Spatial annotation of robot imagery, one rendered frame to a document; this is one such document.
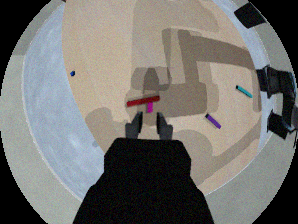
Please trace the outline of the turquoise rod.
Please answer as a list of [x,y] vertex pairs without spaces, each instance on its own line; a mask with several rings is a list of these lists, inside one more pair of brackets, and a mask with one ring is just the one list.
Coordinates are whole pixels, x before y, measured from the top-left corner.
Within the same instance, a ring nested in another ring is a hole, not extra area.
[[245,89],[239,87],[239,85],[237,85],[237,87],[235,87],[235,89],[238,89],[238,91],[241,91],[242,93],[245,93],[245,95],[251,97],[251,99],[253,99],[253,95],[251,95],[251,93],[245,91]]

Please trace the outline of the dark red rod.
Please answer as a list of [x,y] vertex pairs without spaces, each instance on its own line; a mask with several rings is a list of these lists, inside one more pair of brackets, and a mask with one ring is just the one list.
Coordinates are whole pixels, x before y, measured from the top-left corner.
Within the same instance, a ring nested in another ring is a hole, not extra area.
[[160,100],[160,96],[152,96],[152,97],[145,97],[145,99],[126,101],[126,104],[128,104],[128,107],[132,107],[132,105],[152,103],[152,101],[158,101],[158,100]]

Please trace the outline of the purple rod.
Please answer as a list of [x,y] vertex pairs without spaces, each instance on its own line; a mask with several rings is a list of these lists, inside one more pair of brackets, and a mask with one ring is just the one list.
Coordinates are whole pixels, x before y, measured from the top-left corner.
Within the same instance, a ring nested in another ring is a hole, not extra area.
[[216,125],[216,127],[217,127],[218,129],[221,128],[221,125],[218,124],[217,121],[214,120],[212,116],[210,116],[210,115],[206,115],[205,117],[206,117],[206,119],[208,119],[209,121],[212,121],[212,123],[213,123],[214,125]]

